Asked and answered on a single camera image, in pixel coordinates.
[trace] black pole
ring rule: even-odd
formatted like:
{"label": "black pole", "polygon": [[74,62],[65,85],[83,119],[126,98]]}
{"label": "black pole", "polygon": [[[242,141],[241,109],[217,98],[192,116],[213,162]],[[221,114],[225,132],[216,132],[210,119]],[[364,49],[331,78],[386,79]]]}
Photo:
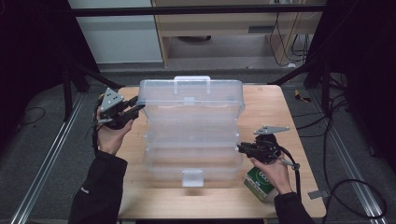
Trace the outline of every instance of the black pole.
{"label": "black pole", "polygon": [[220,14],[220,13],[268,13],[268,12],[317,12],[326,4],[299,5],[240,5],[240,6],[191,6],[191,7],[117,7],[79,8],[71,10],[47,10],[43,13],[74,17],[143,16],[178,14]]}

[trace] gray floor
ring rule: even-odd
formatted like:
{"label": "gray floor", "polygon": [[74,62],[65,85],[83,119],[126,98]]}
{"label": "gray floor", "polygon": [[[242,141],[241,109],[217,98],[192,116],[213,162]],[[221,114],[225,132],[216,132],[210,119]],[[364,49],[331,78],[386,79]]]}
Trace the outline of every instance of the gray floor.
{"label": "gray floor", "polygon": [[[210,41],[186,41],[174,38],[170,51],[170,60],[166,68],[138,68],[133,72],[104,73],[104,76],[120,84],[138,85],[141,79],[173,78],[174,76],[209,75],[214,79],[240,79],[244,83],[267,83],[286,75],[292,68],[279,66],[272,57],[272,51],[264,36],[212,36]],[[313,122],[320,117],[315,102],[307,103],[294,97],[296,89],[304,91],[300,75],[282,86],[290,113],[295,116],[296,127]],[[83,94],[81,109],[76,122],[70,130],[47,181],[36,198],[29,219],[38,223],[57,223],[66,220],[71,197],[85,178],[92,160],[90,137],[85,137],[91,125],[92,107],[105,86],[91,80],[92,87],[88,94]],[[307,92],[307,96],[316,99],[320,88]],[[332,91],[332,96],[339,91]],[[43,160],[46,158],[51,144],[61,129],[64,115],[62,86],[44,91],[35,97],[27,106],[45,109],[26,111],[24,122],[38,119],[32,124],[22,125],[19,132],[8,146],[7,154],[0,159],[0,219],[10,219],[21,204],[23,197],[35,179]],[[308,137],[323,133],[325,123],[299,131],[302,143],[320,189],[327,189],[323,170],[323,136]],[[340,153],[337,136],[342,139],[350,159],[356,164],[354,168],[368,183],[375,186],[387,200],[388,214],[379,223],[396,223],[396,175],[381,157],[372,157],[368,145],[362,137],[359,125],[347,106],[341,107],[333,114],[332,135],[329,135],[326,148],[327,173],[332,186],[346,178],[350,173],[343,163],[345,155]],[[346,203],[364,213],[362,198],[356,189],[347,184],[337,190],[337,195]],[[336,200],[332,200],[327,223],[376,223],[358,217],[347,211]]]}

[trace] wall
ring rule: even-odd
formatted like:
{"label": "wall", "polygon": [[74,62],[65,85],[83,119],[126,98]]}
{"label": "wall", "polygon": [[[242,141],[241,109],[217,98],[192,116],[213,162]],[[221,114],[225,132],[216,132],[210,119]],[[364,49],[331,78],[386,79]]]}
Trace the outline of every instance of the wall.
{"label": "wall", "polygon": [[[71,8],[151,7],[149,0],[68,1]],[[84,17],[78,23],[101,70],[126,63],[163,62],[153,16]]]}

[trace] wooden table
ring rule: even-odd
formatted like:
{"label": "wooden table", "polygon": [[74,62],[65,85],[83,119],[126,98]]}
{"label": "wooden table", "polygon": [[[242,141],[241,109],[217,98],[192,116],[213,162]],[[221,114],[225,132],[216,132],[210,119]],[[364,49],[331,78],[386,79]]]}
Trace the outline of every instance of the wooden table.
{"label": "wooden table", "polygon": [[[137,87],[120,89],[126,99],[138,94]],[[303,204],[311,217],[323,217],[325,207],[318,198],[311,200],[307,192],[318,189],[303,146],[295,129],[282,90],[278,86],[245,85],[246,109],[238,120],[241,142],[253,142],[253,131],[263,125],[289,126],[290,130],[276,133],[278,143],[286,148],[301,164],[301,187]],[[244,157],[242,170],[232,181],[207,181],[202,188],[183,188],[180,181],[158,181],[150,176],[143,164],[146,148],[144,134],[147,118],[140,113],[133,129],[126,135],[117,154],[128,161],[124,177],[124,193],[120,218],[166,219],[166,218],[273,218],[276,211],[273,199],[276,191],[260,202],[244,185],[245,173],[253,165]],[[290,182],[295,188],[294,171]]]}

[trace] black sleeve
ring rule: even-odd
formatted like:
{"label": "black sleeve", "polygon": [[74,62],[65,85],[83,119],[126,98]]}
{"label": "black sleeve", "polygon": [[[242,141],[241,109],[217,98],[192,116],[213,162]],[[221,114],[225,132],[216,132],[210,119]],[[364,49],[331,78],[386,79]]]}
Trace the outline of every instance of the black sleeve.
{"label": "black sleeve", "polygon": [[279,194],[274,198],[274,202],[279,224],[315,224],[312,217],[306,212],[297,193]]}
{"label": "black sleeve", "polygon": [[117,223],[126,167],[125,160],[99,151],[73,199],[68,223]]}

